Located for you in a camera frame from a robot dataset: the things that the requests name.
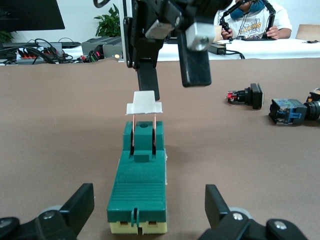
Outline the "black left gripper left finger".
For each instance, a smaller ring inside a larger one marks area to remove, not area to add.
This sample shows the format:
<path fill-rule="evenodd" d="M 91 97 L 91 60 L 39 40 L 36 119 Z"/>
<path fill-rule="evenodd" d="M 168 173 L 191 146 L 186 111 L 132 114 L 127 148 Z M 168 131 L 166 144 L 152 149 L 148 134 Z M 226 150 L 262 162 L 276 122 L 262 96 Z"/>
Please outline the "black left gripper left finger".
<path fill-rule="evenodd" d="M 66 225 L 77 237 L 86 224 L 95 207 L 94 187 L 92 183 L 83 183 L 64 203 L 59 212 Z"/>

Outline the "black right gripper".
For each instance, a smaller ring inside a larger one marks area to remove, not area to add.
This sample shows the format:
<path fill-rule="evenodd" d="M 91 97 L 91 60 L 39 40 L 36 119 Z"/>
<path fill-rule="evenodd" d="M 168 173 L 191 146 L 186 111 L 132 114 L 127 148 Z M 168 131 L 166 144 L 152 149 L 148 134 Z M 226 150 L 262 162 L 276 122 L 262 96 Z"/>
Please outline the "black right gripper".
<path fill-rule="evenodd" d="M 123 0 L 123 57 L 137 68 L 140 91 L 154 91 L 160 99 L 157 77 L 159 50 L 175 32 L 182 85 L 212 83 L 208 48 L 216 36 L 214 17 L 231 0 Z"/>

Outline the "green terminal block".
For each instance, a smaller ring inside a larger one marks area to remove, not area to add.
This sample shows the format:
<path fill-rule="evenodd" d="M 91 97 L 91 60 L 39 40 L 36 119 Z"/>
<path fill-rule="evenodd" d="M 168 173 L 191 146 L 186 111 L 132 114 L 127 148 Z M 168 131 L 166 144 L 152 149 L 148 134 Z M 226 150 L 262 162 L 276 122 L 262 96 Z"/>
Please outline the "green terminal block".
<path fill-rule="evenodd" d="M 107 206 L 112 234 L 167 232 L 167 153 L 162 121 L 128 121 Z"/>

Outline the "person's left hand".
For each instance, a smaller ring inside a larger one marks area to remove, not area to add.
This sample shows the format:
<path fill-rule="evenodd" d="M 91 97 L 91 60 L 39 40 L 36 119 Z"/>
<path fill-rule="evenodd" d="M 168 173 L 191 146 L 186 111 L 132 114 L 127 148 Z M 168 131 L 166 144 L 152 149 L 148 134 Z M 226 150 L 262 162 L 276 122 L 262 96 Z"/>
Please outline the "person's left hand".
<path fill-rule="evenodd" d="M 270 28 L 268 28 L 268 30 L 266 31 L 266 36 L 269 39 L 273 39 L 273 40 L 278 40 L 279 39 L 279 29 L 277 26 L 271 26 Z"/>

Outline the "black power adapter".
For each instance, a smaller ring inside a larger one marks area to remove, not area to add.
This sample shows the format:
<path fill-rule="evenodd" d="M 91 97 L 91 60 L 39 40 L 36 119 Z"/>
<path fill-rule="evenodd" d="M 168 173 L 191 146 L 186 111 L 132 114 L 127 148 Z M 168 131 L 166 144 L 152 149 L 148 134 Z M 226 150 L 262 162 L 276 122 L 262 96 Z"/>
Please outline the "black power adapter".
<path fill-rule="evenodd" d="M 245 59 L 245 56 L 241 52 L 228 50 L 226 43 L 213 42 L 207 51 L 215 55 L 239 55 L 242 60 Z"/>

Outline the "black electronics box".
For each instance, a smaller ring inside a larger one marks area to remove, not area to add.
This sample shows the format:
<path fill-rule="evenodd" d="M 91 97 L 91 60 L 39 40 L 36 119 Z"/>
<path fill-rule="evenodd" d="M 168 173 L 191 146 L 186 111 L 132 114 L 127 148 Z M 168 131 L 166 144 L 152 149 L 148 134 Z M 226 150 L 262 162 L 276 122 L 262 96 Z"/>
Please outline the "black electronics box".
<path fill-rule="evenodd" d="M 82 42 L 81 47 L 84 55 L 89 55 L 96 47 L 101 47 L 105 58 L 123 59 L 123 45 L 120 36 L 91 38 Z"/>

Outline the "black square button red terminals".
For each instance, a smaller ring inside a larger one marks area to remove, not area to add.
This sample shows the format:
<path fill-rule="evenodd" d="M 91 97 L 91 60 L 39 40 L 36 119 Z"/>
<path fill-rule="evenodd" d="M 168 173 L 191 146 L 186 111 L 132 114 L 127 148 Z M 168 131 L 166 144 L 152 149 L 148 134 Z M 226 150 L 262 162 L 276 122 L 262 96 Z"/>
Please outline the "black square button red terminals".
<path fill-rule="evenodd" d="M 264 104 L 264 92 L 259 83 L 251 83 L 244 90 L 228 91 L 226 99 L 230 104 L 242 103 L 260 110 Z"/>

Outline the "brown paper table cover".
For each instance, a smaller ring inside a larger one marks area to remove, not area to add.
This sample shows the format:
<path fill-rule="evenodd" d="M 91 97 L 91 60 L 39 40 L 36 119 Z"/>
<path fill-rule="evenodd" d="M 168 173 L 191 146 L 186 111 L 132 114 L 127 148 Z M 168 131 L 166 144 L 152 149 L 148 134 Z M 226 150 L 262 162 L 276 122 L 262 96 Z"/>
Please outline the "brown paper table cover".
<path fill-rule="evenodd" d="M 196 240 L 208 227 L 205 186 L 265 224 L 293 222 L 320 240 L 320 121 L 276 125 L 272 99 L 305 101 L 320 87 L 320 58 L 213 60 L 212 84 L 182 86 L 180 65 L 159 62 L 167 152 L 168 232 L 110 232 L 107 205 L 138 88 L 124 63 L 0 66 L 0 218 L 34 219 L 93 183 L 95 208 L 79 240 Z M 259 83 L 261 109 L 229 103 Z"/>

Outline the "person in white shirt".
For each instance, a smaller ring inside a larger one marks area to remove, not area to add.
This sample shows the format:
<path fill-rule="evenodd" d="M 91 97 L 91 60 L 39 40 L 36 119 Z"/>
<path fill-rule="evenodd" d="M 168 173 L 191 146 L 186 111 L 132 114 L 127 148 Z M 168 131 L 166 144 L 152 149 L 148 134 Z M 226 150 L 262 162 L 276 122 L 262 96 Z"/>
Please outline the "person in white shirt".
<path fill-rule="evenodd" d="M 268 26 L 270 12 L 264 5 L 263 0 L 234 0 L 241 5 L 231 14 L 224 17 L 224 21 L 233 30 L 235 38 L 268 38 L 268 28 L 276 26 L 279 30 L 279 39 L 288 39 L 292 34 L 292 25 L 287 10 L 273 3 L 275 17 L 272 26 Z"/>

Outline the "white background table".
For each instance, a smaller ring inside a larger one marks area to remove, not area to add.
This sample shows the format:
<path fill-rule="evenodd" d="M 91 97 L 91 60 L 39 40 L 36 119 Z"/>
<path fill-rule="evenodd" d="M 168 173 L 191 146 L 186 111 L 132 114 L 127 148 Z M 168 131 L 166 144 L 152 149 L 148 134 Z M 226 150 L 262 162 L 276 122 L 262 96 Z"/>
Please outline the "white background table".
<path fill-rule="evenodd" d="M 188 57 L 183 60 L 177 44 L 165 43 L 159 50 L 157 62 L 174 62 L 186 67 L 206 66 L 211 61 L 239 60 L 240 55 L 246 60 L 277 60 L 277 59 L 304 59 L 320 58 L 320 42 L 307 43 L 299 39 L 258 40 L 244 41 L 233 40 L 226 44 L 226 54 L 217 55 L 206 51 L 204 56 Z"/>

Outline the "green push button blue block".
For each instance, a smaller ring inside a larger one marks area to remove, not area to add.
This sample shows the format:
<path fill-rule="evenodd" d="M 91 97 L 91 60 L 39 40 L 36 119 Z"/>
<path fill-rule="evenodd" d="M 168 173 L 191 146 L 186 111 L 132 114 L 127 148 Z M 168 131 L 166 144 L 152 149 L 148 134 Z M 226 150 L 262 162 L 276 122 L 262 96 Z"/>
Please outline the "green push button blue block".
<path fill-rule="evenodd" d="M 304 121 L 316 121 L 320 118 L 320 101 L 302 103 L 297 99 L 272 99 L 268 115 L 275 124 L 282 125 L 300 125 Z"/>

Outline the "grey power strip orange plugs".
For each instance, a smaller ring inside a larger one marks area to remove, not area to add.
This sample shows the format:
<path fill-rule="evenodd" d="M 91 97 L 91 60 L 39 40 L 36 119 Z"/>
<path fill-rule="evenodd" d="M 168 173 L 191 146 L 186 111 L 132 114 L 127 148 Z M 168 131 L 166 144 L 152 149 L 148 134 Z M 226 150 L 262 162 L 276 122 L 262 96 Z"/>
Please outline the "grey power strip orange plugs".
<path fill-rule="evenodd" d="M 46 56 L 54 59 L 56 57 L 62 57 L 62 44 L 61 43 L 47 43 L 39 42 L 38 49 Z"/>
<path fill-rule="evenodd" d="M 40 53 L 38 49 L 33 47 L 19 47 L 17 49 L 17 55 L 24 60 L 35 60 L 40 56 Z"/>

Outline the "brown cardboard panel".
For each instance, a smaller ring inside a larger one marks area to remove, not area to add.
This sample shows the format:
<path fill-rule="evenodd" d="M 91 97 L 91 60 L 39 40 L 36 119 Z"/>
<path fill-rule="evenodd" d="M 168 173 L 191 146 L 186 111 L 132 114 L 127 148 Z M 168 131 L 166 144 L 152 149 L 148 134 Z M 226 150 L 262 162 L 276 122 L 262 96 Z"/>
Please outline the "brown cardboard panel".
<path fill-rule="evenodd" d="M 320 24 L 300 24 L 296 39 L 306 41 L 320 41 Z"/>

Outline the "black computer monitor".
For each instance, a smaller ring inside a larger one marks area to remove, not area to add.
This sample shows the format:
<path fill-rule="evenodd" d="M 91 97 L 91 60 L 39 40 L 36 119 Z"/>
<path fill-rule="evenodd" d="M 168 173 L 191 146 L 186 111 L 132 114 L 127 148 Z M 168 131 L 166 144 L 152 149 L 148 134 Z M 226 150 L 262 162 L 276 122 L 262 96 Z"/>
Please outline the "black computer monitor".
<path fill-rule="evenodd" d="M 0 0 L 0 31 L 63 29 L 57 0 Z"/>

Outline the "small green plant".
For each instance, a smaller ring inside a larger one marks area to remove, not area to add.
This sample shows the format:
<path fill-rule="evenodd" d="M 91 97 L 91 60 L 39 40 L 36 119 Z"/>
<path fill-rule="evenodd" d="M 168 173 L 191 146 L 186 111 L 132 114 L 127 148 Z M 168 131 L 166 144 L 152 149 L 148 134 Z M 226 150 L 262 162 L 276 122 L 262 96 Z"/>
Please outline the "small green plant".
<path fill-rule="evenodd" d="M 14 37 L 11 32 L 0 31 L 0 42 L 2 43 L 11 43 Z"/>

